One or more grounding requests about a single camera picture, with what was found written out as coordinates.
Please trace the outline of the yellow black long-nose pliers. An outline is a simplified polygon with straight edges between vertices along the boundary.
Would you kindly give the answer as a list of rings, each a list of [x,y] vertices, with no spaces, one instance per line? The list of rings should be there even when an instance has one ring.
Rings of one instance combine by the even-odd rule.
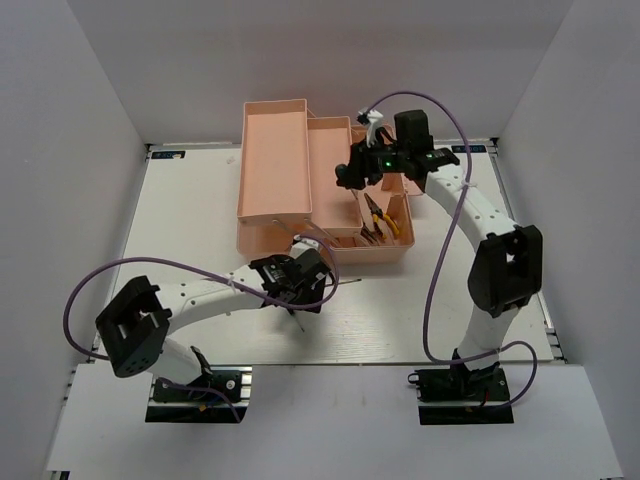
[[[384,222],[387,228],[391,231],[393,237],[398,238],[400,235],[400,229],[396,222],[381,209],[381,207],[373,200],[373,198],[368,193],[364,194],[364,198],[372,217],[374,232],[376,233],[376,235],[380,239],[386,238],[385,233],[379,226],[380,222]]]

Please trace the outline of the thin green precision screwdriver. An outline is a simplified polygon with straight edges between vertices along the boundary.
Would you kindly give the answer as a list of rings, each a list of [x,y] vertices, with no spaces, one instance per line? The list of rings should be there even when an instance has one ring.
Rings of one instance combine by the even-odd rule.
[[[293,318],[293,320],[295,321],[296,325],[299,327],[299,329],[301,330],[301,332],[305,333],[305,328],[303,327],[301,321],[299,320],[299,318],[297,317],[296,311],[292,310],[292,309],[287,309],[287,312],[289,313],[289,315]]]

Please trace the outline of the green stubby screwdriver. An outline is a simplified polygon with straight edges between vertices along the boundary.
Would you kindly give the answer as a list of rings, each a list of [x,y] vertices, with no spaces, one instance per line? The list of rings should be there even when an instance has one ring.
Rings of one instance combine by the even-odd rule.
[[[353,174],[350,167],[347,164],[339,164],[335,167],[335,174],[336,185],[357,197],[359,177]]]

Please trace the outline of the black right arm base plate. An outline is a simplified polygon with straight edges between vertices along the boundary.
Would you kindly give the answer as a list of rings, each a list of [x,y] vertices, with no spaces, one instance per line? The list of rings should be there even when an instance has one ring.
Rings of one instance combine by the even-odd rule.
[[[444,368],[421,369],[407,376],[416,389],[421,426],[506,425],[514,423],[506,375],[498,368],[462,393],[453,384],[453,372]]]

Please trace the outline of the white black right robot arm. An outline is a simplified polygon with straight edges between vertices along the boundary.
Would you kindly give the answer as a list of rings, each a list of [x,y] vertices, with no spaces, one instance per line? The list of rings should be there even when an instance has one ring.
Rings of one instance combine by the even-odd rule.
[[[474,250],[467,280],[472,314],[447,364],[453,390],[475,398],[499,366],[512,322],[541,288],[542,234],[495,208],[472,184],[470,167],[450,149],[435,147],[424,111],[395,115],[393,135],[375,110],[361,112],[358,121],[366,136],[352,145],[348,164],[336,167],[337,185],[362,191],[387,174],[402,174],[450,215],[450,228],[461,230]]]

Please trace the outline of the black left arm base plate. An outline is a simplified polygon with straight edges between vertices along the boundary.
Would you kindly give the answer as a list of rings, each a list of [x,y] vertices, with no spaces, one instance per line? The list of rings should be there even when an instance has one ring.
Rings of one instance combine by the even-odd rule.
[[[147,423],[237,424],[248,410],[251,367],[213,368],[195,389],[175,388],[155,380],[146,409]]]

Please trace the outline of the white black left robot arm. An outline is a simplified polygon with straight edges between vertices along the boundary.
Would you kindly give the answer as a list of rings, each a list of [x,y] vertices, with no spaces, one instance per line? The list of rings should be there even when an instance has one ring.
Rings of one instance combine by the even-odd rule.
[[[294,254],[271,255],[222,277],[154,284],[146,276],[129,280],[96,319],[112,370],[118,378],[149,371],[176,383],[188,398],[199,399],[211,387],[201,352],[171,338],[196,322],[236,311],[282,303],[317,313],[326,280],[332,276],[318,246],[299,242]]]

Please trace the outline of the pink plastic toolbox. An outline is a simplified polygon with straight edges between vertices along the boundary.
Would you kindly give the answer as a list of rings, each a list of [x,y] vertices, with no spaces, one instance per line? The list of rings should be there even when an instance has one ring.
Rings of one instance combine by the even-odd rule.
[[[336,185],[334,169],[350,146],[366,136],[347,116],[318,117],[304,99],[247,102],[243,111],[237,249],[249,260],[284,253],[293,236],[323,238],[342,265],[395,263],[414,245],[412,193],[397,174],[354,197]],[[382,246],[360,230],[374,231],[364,194],[398,225],[394,238],[384,222]]]

